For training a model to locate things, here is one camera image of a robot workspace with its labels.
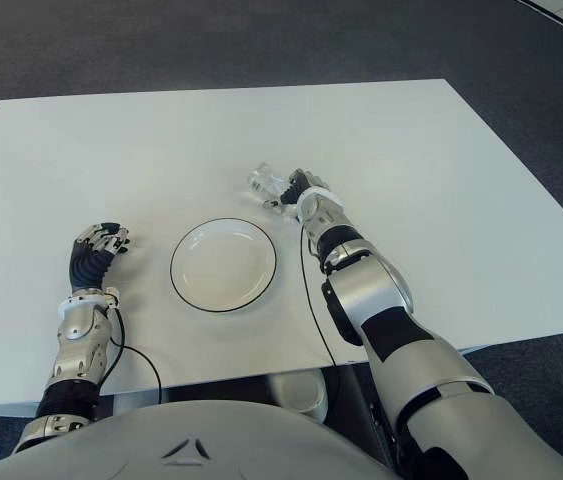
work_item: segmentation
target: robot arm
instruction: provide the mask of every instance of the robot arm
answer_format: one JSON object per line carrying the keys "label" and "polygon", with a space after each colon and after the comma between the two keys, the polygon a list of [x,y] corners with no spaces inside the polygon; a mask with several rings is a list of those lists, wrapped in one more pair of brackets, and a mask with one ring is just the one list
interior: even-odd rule
{"label": "robot arm", "polygon": [[26,425],[13,453],[37,445],[94,420],[106,369],[106,348],[118,308],[118,292],[102,290],[103,277],[117,253],[125,251],[128,231],[116,223],[86,229],[70,258],[72,295],[59,305],[59,353],[36,418]]}
{"label": "robot arm", "polygon": [[406,478],[563,479],[543,442],[447,341],[419,325],[399,272],[357,232],[318,177],[297,170],[296,203],[342,337],[367,351]]}

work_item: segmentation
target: floor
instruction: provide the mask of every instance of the floor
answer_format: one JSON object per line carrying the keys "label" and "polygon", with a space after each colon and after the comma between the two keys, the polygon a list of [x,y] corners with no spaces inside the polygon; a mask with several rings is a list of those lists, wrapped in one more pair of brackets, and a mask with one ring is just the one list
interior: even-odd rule
{"label": "floor", "polygon": [[[0,0],[0,99],[421,78],[563,207],[563,27],[514,0]],[[468,358],[563,454],[563,336]],[[0,419],[0,458],[21,427]]]}

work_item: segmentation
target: white table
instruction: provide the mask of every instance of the white table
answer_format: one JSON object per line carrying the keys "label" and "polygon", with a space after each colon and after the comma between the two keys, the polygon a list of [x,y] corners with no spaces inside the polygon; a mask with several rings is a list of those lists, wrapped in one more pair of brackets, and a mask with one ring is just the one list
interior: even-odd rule
{"label": "white table", "polygon": [[[72,239],[103,220],[130,228],[106,283],[121,291],[128,344],[164,385],[328,365],[297,224],[246,193],[262,161],[322,176],[401,270],[417,318],[456,347],[563,333],[563,210],[443,80],[11,100],[0,102],[0,404],[40,398]],[[224,216],[260,225],[279,264],[256,302],[208,314],[173,291],[169,260],[191,227]],[[307,267],[338,363],[365,360]],[[127,354],[104,390],[153,387]]]}

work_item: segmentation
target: robot forearm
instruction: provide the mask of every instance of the robot forearm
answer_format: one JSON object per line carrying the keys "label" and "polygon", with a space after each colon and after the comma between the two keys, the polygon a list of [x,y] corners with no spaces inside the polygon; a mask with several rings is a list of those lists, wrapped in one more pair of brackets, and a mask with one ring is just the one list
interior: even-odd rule
{"label": "robot forearm", "polygon": [[59,306],[59,352],[37,408],[13,453],[88,425],[94,420],[106,370],[106,349],[118,308],[118,292],[102,291],[112,259],[126,243],[118,224],[89,227],[74,243],[70,260],[72,296]]}
{"label": "robot forearm", "polygon": [[367,351],[401,472],[563,478],[563,457],[447,341],[414,320],[405,281],[357,232],[338,198],[309,173],[297,171],[291,181],[302,187],[286,203],[297,204],[327,276],[322,291],[339,332]]}

